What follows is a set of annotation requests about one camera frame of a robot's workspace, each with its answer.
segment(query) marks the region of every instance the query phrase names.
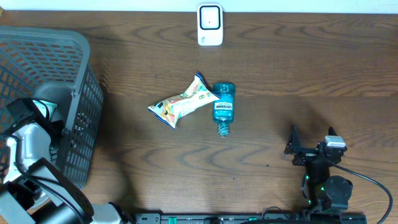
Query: laundry basket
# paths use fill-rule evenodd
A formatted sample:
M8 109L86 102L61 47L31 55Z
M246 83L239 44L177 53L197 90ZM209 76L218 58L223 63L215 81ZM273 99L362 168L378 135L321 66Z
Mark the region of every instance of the laundry basket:
M88 64L90 46L79 33L0 26L0 131L13 122L6 105L17 98L58 104L52 121L63 120L52 163L80 189L93 157L103 94ZM0 175L9 151L0 147Z

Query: wooden table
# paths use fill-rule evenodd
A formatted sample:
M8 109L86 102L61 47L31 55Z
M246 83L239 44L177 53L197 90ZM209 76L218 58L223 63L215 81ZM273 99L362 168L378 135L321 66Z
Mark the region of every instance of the wooden table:
M398 196L398 17L224 14L224 42L197 44L195 13L5 11L0 24L69 29L91 45L104 110L84 193L92 203L180 212L261 212L308 205L304 167L284 155L290 125L315 146L333 125L342 166ZM147 107L182 93L196 71L237 86L236 122L217 135L206 105L173 131ZM354 185L350 212L376 223L388 197ZM386 223L398 222L395 206Z

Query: snack bag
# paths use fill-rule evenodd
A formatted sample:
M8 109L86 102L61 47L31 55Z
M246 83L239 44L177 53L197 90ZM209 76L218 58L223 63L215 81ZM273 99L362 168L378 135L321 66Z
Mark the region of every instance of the snack bag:
M157 119L175 129L179 118L219 99L218 96L207 90L203 77L197 73L194 81L184 93L150 105L148 110L154 113Z

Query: bottle label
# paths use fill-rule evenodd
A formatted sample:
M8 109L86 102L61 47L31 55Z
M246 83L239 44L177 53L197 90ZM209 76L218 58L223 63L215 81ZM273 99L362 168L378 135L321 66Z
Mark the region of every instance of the bottle label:
M214 103L215 110L232 110L232 103L216 102Z

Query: listerine bottle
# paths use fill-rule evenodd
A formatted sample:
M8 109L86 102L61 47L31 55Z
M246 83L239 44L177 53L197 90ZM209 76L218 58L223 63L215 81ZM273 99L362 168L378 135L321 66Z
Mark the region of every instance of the listerine bottle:
M229 124L234 122L235 85L215 83L213 93L220 96L214 102L213 121L218 124L218 135L223 138L229 133Z

